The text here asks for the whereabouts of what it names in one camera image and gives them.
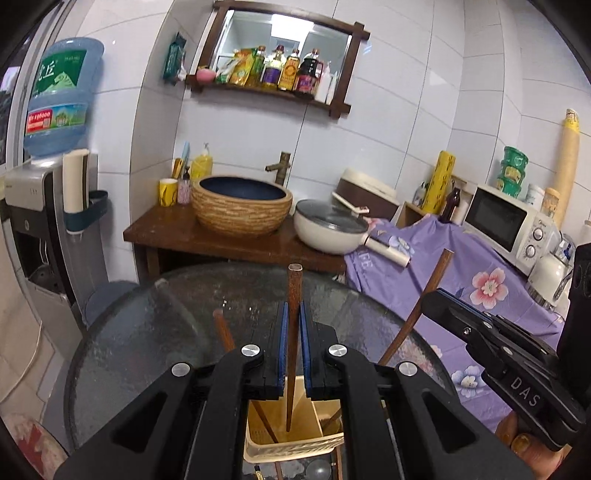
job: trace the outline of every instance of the yellow cup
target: yellow cup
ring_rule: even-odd
[[[158,185],[160,206],[172,207],[177,203],[178,180],[162,179]]]

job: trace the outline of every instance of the fingernail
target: fingernail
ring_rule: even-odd
[[[519,435],[515,440],[513,440],[513,443],[511,444],[511,450],[513,450],[518,455],[521,455],[525,453],[529,446],[530,439],[527,437],[527,435],[522,434]]]

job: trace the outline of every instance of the round glass table top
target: round glass table top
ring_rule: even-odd
[[[377,362],[404,321],[369,297],[329,277],[304,272],[312,319],[334,327],[339,342]],[[216,263],[175,270],[111,305],[89,329],[66,385],[66,430],[78,448],[177,362],[194,367],[224,355],[213,311],[222,308],[238,347],[256,327],[275,321],[287,299],[287,269]],[[416,363],[449,393],[443,364],[415,331],[390,361]],[[298,374],[301,374],[298,359]]]

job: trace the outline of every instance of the finger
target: finger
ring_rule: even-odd
[[[499,422],[496,428],[495,435],[507,446],[510,446],[517,436],[517,422],[517,413],[512,411]]]
[[[537,438],[522,433],[511,443],[513,450],[534,471],[538,480],[546,480],[562,461],[563,451],[553,452]]]

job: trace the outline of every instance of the power cord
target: power cord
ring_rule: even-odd
[[[28,363],[27,367],[22,372],[22,375],[19,377],[19,379],[4,394],[4,396],[0,400],[0,405],[3,404],[7,400],[7,398],[12,394],[12,392],[14,392],[16,390],[16,388],[20,385],[20,383],[22,382],[22,380],[27,376],[27,374],[29,373],[29,370],[33,366],[33,363],[35,362],[35,358],[37,357],[37,353],[39,352],[39,346],[41,345],[41,332],[42,331],[43,331],[43,322],[41,322],[41,324],[39,325],[39,335],[37,336],[37,344],[35,345],[35,351],[33,352],[33,356],[31,357],[31,360],[29,360],[29,363]]]

